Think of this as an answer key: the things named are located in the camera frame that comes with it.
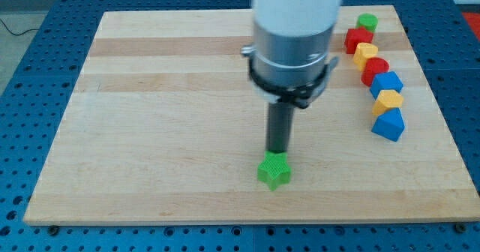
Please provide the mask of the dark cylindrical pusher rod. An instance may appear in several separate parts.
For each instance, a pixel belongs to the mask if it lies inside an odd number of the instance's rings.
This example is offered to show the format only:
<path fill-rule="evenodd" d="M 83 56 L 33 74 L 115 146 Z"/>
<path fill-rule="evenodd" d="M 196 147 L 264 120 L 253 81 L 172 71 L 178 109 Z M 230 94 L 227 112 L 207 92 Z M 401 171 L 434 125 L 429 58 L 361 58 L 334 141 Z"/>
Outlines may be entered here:
<path fill-rule="evenodd" d="M 266 126 L 265 148 L 269 152 L 286 152 L 290 142 L 290 133 L 295 108 L 288 103 L 270 103 Z"/>

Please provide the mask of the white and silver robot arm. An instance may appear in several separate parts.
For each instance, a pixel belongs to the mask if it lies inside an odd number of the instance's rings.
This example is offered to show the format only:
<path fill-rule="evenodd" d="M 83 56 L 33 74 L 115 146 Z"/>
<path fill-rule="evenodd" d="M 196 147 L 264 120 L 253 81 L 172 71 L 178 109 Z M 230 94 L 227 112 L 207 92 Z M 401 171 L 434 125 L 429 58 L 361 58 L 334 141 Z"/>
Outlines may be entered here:
<path fill-rule="evenodd" d="M 268 101 L 265 148 L 288 149 L 293 113 L 326 89 L 338 58 L 329 45 L 343 0 L 252 0 L 253 43 L 244 46 L 248 75 Z"/>

